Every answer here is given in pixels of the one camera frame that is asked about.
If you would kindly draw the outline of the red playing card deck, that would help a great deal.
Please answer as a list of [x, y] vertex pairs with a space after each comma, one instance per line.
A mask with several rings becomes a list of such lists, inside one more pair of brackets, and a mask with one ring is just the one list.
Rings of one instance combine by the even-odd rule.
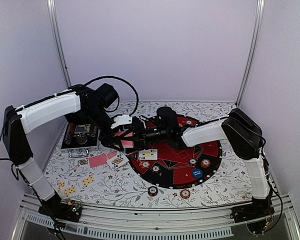
[[115, 137], [123, 137], [123, 139], [120, 140], [122, 146], [124, 148], [133, 148], [134, 147], [134, 142], [132, 140], [128, 140], [128, 138], [133, 137], [133, 133], [130, 132], [128, 134], [126, 134], [125, 136], [123, 136], [125, 132], [124, 131], [118, 131], [117, 133], [115, 133]]

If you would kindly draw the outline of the two of clubs card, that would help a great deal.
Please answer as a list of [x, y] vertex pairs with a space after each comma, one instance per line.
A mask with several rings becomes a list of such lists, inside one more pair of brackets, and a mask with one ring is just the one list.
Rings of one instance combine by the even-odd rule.
[[147, 149], [141, 150], [138, 153], [139, 160], [157, 160], [158, 159], [158, 150], [157, 149]]

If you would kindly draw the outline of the dark chips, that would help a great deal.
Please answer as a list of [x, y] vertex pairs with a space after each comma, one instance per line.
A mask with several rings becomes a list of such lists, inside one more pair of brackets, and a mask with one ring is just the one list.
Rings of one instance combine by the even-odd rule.
[[153, 165], [152, 168], [151, 168], [151, 171], [153, 173], [159, 173], [160, 170], [161, 170], [161, 168], [158, 165]]
[[189, 163], [192, 165], [192, 166], [195, 166], [197, 164], [197, 160], [196, 159], [190, 159]]

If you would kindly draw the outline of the dark poker chip stack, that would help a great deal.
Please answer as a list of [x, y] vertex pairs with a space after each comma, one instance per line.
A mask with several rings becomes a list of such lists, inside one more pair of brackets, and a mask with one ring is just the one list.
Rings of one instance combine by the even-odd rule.
[[150, 197], [155, 197], [158, 194], [158, 188], [155, 186], [151, 186], [148, 188], [148, 195]]

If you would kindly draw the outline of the blue small blind button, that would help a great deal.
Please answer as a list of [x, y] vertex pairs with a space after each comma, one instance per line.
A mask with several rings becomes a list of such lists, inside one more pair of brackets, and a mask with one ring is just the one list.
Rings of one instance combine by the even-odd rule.
[[196, 179], [200, 179], [203, 176], [202, 170], [198, 168], [193, 169], [191, 174]]

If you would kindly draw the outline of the orange poker chip stack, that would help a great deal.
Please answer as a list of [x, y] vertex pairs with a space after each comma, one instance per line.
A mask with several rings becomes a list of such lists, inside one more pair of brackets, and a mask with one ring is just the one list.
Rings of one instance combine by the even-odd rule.
[[188, 199], [191, 195], [191, 192], [187, 189], [183, 189], [180, 191], [180, 197], [183, 199]]

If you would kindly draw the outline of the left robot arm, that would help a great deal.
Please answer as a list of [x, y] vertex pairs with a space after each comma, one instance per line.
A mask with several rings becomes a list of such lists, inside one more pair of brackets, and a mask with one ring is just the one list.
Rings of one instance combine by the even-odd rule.
[[95, 124], [101, 133], [103, 146], [123, 150], [115, 132], [115, 121], [108, 116], [108, 108], [119, 95], [113, 86], [104, 83], [93, 90], [85, 84], [72, 85], [62, 92], [55, 93], [27, 105], [17, 108], [12, 105], [4, 111], [0, 143], [4, 144], [15, 178], [22, 177], [32, 188], [40, 202], [39, 213], [49, 216], [54, 222], [58, 219], [77, 223], [82, 209], [76, 203], [63, 203], [59, 194], [53, 189], [34, 158], [27, 135], [36, 128], [62, 116], [84, 116]]

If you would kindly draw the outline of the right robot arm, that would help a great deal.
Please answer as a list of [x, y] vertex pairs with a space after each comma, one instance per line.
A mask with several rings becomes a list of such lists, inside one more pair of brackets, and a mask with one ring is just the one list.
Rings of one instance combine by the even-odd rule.
[[150, 196], [162, 187], [177, 189], [178, 195], [188, 200], [191, 188], [207, 181], [219, 168], [221, 141], [227, 140], [245, 163], [252, 186], [251, 203], [233, 207], [230, 218], [236, 223], [248, 221], [248, 230], [256, 235], [277, 224], [271, 201], [275, 191], [263, 152], [266, 141], [261, 128], [240, 109], [199, 122], [163, 106], [153, 117], [134, 119], [132, 129], [133, 147], [126, 154], [135, 172], [151, 184]]

